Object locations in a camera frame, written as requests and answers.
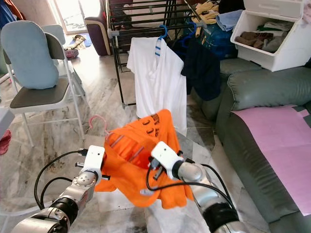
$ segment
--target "marble floor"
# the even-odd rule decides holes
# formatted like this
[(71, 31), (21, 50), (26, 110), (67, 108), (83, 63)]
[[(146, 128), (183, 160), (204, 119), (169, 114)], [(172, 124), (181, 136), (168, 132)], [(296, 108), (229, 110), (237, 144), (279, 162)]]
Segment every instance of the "marble floor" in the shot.
[[(31, 148), (22, 126), (21, 117), (16, 116), (10, 126), (12, 140), (6, 154), (0, 156), (0, 233), (9, 233), (28, 213), (21, 216), (6, 216), (9, 213), (35, 206), (34, 183), (40, 169), (62, 153), (87, 148), (89, 145), (102, 146), (104, 142), (103, 123), (94, 122), (88, 130), (88, 119), (99, 114), (108, 122), (108, 130), (122, 127), (136, 120), (136, 107), (122, 108), (112, 56), (99, 57), (93, 46), (80, 51), (72, 61), (82, 79), (88, 109), (79, 100), (86, 139), (79, 135), (75, 121), (32, 125), (31, 133), (35, 147)], [(134, 76), (131, 72), (121, 74), (124, 99), (135, 101)], [(13, 97), (9, 80), (0, 84), (0, 95), (8, 103)], [(178, 133), (184, 155), (199, 163), (212, 165), (223, 177), (239, 212), (240, 219), (251, 233), (268, 233), (268, 225), (261, 217), (239, 177), (228, 161), (223, 147), (214, 135), (213, 123), (207, 121), (193, 100), (188, 97), (187, 134)], [(75, 116), (73, 104), (60, 110), (27, 114), (30, 122), (66, 119)], [(56, 176), (73, 178), (79, 172), (75, 162), (84, 158), (70, 155), (56, 162), (43, 174), (38, 191), (41, 193), (47, 181)], [(213, 182), (220, 186), (211, 174)], [(45, 196), (45, 201), (56, 198), (68, 182), (55, 181)], [(119, 191), (95, 193), (82, 215), (70, 229), (72, 233), (206, 233), (209, 232), (194, 202), (189, 201), (184, 208), (163, 210), (160, 201), (149, 208), (137, 208)]]

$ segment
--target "metal clothes rack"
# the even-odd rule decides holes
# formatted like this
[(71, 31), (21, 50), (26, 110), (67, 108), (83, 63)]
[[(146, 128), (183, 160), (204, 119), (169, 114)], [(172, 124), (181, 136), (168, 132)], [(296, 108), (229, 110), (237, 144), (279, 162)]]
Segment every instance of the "metal clothes rack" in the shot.
[[(131, 25), (131, 24), (141, 24), (141, 23), (152, 23), (152, 22), (163, 22), (163, 25), (167, 27), (167, 30), (174, 30), (175, 38), (177, 38), (179, 29), (192, 28), (193, 24), (177, 25), (177, 20), (191, 18), (193, 14), (200, 23), (196, 24), (197, 27), (206, 27), (206, 24), (201, 20), (200, 16), (192, 8), (192, 6), (184, 0), (185, 3), (177, 3), (176, 0), (147, 0), (139, 2), (122, 2), (122, 3), (110, 3), (110, 0), (105, 0), (105, 5), (103, 6), (106, 13), (107, 19), (107, 35), (110, 39), (110, 46), (112, 47), (118, 85), (120, 89), (120, 96), (122, 101), (123, 109), (126, 106), (135, 105), (136, 103), (124, 103), (122, 86), (120, 81), (119, 68), (121, 72), (128, 72), (129, 70), (123, 70), (123, 67), (127, 63), (122, 63), (120, 60), (120, 53), (125, 53), (130, 49), (132, 37), (159, 37), (164, 34), (165, 29), (153, 27), (153, 28), (133, 28), (128, 30), (119, 29), (121, 25)], [(165, 4), (154, 4), (155, 2), (166, 2)], [(150, 5), (135, 6), (138, 3), (150, 3)], [(123, 7), (125, 4), (133, 5), (131, 7)], [(186, 9), (178, 9), (180, 6), (187, 6)], [(165, 7), (165, 11), (153, 12), (154, 8)], [(138, 10), (138, 9), (149, 9), (150, 12), (146, 14), (130, 14), (127, 17), (134, 16), (147, 16), (147, 15), (159, 15), (164, 14), (161, 19), (149, 19), (149, 20), (139, 20), (139, 21), (123, 21), (116, 22), (115, 19), (124, 17), (122, 15), (114, 14), (116, 11), (122, 10)]]

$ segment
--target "pink cloth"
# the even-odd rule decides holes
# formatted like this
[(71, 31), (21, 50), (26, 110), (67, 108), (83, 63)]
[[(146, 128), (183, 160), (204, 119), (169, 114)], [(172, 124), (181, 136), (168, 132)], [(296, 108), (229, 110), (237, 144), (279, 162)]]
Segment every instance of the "pink cloth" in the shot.
[(303, 216), (311, 214), (311, 128), (292, 106), (233, 111), (248, 126), (261, 152)]
[(3, 155), (8, 151), (11, 137), (12, 137), (11, 131), (10, 130), (5, 131), (2, 139), (0, 140), (0, 155)]

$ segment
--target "white shirt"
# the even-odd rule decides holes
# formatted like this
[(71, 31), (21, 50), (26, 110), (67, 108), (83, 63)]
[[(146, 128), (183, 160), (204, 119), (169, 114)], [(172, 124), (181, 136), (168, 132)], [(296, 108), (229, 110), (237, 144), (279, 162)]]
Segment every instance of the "white shirt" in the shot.
[(163, 39), (160, 56), (156, 56), (157, 38), (132, 38), (127, 68), (135, 74), (137, 116), (168, 109), (174, 126), (183, 132), (187, 128), (186, 77), (180, 74), (184, 62)]

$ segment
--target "gray chair seat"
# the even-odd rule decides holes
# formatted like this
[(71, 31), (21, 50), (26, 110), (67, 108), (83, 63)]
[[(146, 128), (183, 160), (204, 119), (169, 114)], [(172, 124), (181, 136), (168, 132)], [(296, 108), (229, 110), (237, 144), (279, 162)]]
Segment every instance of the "gray chair seat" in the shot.
[(48, 89), (28, 89), (23, 87), (14, 97), (10, 108), (24, 108), (60, 102), (66, 93), (68, 79), (59, 79), (56, 86)]

